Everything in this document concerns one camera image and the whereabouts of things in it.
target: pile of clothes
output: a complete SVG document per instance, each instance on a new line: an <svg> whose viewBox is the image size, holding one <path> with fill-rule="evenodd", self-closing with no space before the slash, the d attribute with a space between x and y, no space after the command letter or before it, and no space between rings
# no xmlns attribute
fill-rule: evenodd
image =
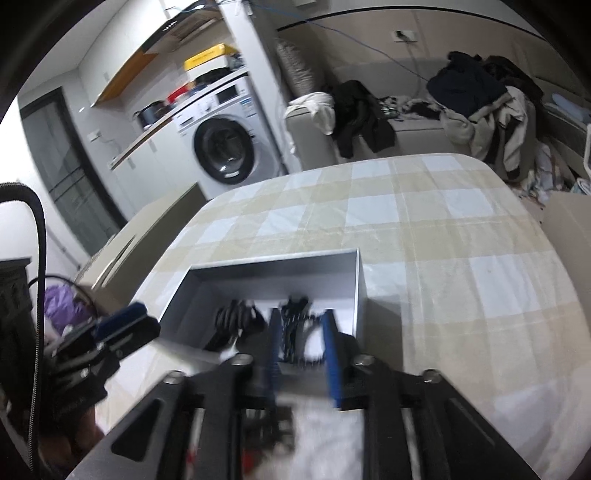
<svg viewBox="0 0 591 480"><path fill-rule="evenodd" d="M336 125L333 139L340 156L353 158L353 139L361 135L372 152L396 143L396 132L371 92L359 81L349 80L330 92L335 101Z"/></svg>
<svg viewBox="0 0 591 480"><path fill-rule="evenodd" d="M472 156L489 164L504 180L527 175L535 157L535 142L526 148L528 111L541 111L543 91L504 57L482 61L453 51L450 63L427 83L427 90L442 107L443 128L450 141L469 145Z"/></svg>

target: red container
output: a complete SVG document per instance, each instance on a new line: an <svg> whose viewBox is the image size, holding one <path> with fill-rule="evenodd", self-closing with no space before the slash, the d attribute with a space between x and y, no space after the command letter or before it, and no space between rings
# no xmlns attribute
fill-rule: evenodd
<svg viewBox="0 0 591 480"><path fill-rule="evenodd" d="M180 97L182 94L188 93L188 92L189 92L189 89L187 88L187 86L183 85L181 88L179 88L178 90L175 90L173 93L168 95L166 97L166 99L172 105L178 97Z"/></svg>

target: yellow box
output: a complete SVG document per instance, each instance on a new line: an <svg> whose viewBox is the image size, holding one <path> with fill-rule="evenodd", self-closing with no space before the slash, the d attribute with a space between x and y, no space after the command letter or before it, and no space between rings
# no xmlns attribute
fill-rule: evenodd
<svg viewBox="0 0 591 480"><path fill-rule="evenodd" d="M189 70L209 60L216 59L222 55L232 55L237 52L238 50L236 50L234 47L226 45L225 43L219 43L218 45L215 45L212 48L208 48L207 50L203 50L201 53L198 53L194 57L185 60L184 68L185 71L188 72Z"/></svg>

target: screw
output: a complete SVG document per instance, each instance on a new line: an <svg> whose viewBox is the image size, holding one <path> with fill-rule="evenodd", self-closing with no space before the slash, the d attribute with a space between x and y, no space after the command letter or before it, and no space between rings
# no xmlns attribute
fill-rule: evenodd
<svg viewBox="0 0 591 480"><path fill-rule="evenodd" d="M252 363L252 360L253 358L250 355L239 353L234 358L232 358L232 365L250 365Z"/></svg>
<svg viewBox="0 0 591 480"><path fill-rule="evenodd" d="M425 383L439 383L441 381L441 373L437 370L427 370L423 374L423 381Z"/></svg>
<svg viewBox="0 0 591 480"><path fill-rule="evenodd" d="M173 370L168 372L166 378L164 378L164 383L168 383L169 385L178 385L183 381L185 374L179 370Z"/></svg>
<svg viewBox="0 0 591 480"><path fill-rule="evenodd" d="M358 355L353 358L353 363L358 367L368 367L375 361L375 358L371 355Z"/></svg>

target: washing machine door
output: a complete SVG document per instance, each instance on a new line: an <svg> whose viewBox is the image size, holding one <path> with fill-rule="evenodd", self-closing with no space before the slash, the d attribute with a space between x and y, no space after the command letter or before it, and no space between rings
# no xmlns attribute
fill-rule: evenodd
<svg viewBox="0 0 591 480"><path fill-rule="evenodd" d="M250 134L230 118L215 116L205 120L195 132L193 147L205 172L227 185L246 180L255 164Z"/></svg>

